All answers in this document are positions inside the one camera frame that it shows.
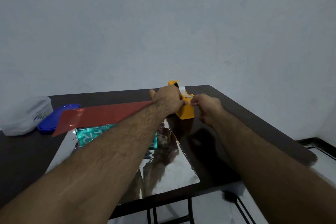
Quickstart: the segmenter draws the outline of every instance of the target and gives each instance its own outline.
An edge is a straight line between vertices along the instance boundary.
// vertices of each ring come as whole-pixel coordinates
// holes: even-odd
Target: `adhesive tape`
[[[189,95],[186,93],[186,88],[184,87],[184,83],[179,81],[175,82],[174,85],[179,88],[181,94],[185,97],[189,97]]]

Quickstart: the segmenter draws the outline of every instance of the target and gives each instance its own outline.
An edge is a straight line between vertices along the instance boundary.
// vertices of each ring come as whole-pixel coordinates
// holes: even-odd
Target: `dark wooden table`
[[[186,88],[189,93],[206,93],[219,98],[226,110],[254,132],[302,162],[300,156],[306,154],[306,149],[215,88],[208,85]],[[54,109],[70,103],[88,107],[146,101],[151,99],[148,92],[149,90],[126,90],[57,95],[50,98]],[[228,159],[216,134],[198,120],[198,115],[196,108],[195,119],[179,120],[171,115],[168,122],[201,182],[119,205],[112,218],[216,191],[226,184],[240,180],[239,175],[226,164]],[[24,136],[6,137],[0,132],[0,208],[45,173],[64,136],[65,134],[51,137],[34,130]]]

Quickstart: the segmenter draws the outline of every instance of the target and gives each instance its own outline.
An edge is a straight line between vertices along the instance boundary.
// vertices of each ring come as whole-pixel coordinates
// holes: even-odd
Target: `clear plastic container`
[[[24,135],[52,112],[50,98],[29,98],[0,115],[0,128],[6,136]]]

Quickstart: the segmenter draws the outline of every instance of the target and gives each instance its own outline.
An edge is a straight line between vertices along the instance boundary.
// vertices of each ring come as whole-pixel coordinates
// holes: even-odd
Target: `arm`
[[[219,99],[201,94],[191,102],[269,223],[336,223],[334,187],[223,110]]]
[[[0,223],[107,223],[165,117],[183,101],[175,86],[103,133],[0,210]]]

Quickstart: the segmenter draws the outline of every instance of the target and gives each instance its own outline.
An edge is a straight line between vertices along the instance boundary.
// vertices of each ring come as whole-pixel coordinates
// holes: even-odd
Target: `blue plastic lid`
[[[62,112],[65,110],[72,110],[80,108],[79,104],[68,104],[61,107],[58,107],[50,115],[48,115],[40,124],[37,126],[39,131],[51,132],[56,129],[58,122],[60,121]]]

